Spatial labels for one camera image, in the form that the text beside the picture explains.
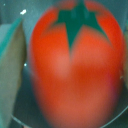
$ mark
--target green object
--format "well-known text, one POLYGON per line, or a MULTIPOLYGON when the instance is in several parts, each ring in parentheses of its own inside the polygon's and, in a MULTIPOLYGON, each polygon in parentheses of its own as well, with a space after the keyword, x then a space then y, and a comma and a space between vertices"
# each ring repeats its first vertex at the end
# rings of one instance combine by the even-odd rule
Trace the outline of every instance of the green object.
POLYGON ((15 31, 15 29, 17 28, 17 26, 21 23, 22 19, 19 18, 17 19, 11 26, 11 28, 8 30, 4 40, 2 41, 2 43, 0 43, 0 59, 1 59, 1 56, 2 56, 2 53, 3 51, 5 50, 5 48, 7 47, 8 45, 8 42, 11 40, 12 38, 12 35, 15 31))
POLYGON ((97 22, 96 12, 89 12, 83 2, 78 3, 72 10, 60 10, 58 21, 54 25, 61 23, 65 23, 66 25, 70 50, 83 25, 96 29, 107 38, 97 22))

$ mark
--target tomato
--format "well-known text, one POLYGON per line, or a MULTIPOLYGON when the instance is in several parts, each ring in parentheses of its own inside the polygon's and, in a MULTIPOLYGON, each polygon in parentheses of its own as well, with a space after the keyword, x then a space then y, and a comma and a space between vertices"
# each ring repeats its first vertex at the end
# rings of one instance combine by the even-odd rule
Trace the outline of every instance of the tomato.
POLYGON ((55 128, 98 128, 118 101, 123 33, 96 2, 66 1, 37 22, 30 40, 34 93, 55 128))

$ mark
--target tomato skin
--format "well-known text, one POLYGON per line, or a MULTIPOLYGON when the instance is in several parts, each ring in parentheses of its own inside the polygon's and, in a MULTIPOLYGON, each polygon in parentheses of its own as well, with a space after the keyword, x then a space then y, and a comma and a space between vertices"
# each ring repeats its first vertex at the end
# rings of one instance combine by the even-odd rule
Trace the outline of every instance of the tomato skin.
MULTIPOLYGON (((60 9, 72 9, 75 2, 60 9)), ((64 23, 51 27, 59 9, 50 8, 37 22, 30 41, 33 88, 42 113, 55 128, 98 128, 111 116, 121 92, 125 44, 112 16, 96 2, 86 2, 107 38, 82 26, 69 50, 64 23)))

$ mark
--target red tomato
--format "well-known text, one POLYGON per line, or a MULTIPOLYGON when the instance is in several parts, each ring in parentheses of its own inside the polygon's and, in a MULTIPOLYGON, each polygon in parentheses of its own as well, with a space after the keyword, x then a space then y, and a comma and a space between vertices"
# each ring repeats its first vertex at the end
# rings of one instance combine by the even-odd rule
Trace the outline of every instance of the red tomato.
POLYGON ((124 47, 117 21, 96 2, 63 2, 40 18, 30 63, 52 127, 98 128, 108 121, 122 87, 124 47))

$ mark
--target green calyx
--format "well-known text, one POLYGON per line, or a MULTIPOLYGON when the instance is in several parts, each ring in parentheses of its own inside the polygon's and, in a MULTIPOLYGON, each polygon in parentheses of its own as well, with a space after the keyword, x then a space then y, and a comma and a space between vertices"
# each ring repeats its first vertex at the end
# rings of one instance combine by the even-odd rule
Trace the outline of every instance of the green calyx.
POLYGON ((97 22, 96 12, 88 11, 83 2, 78 3, 72 10, 60 10, 58 20, 54 25, 61 23, 65 23, 66 25, 70 50, 83 25, 96 29, 107 38, 106 34, 97 22))

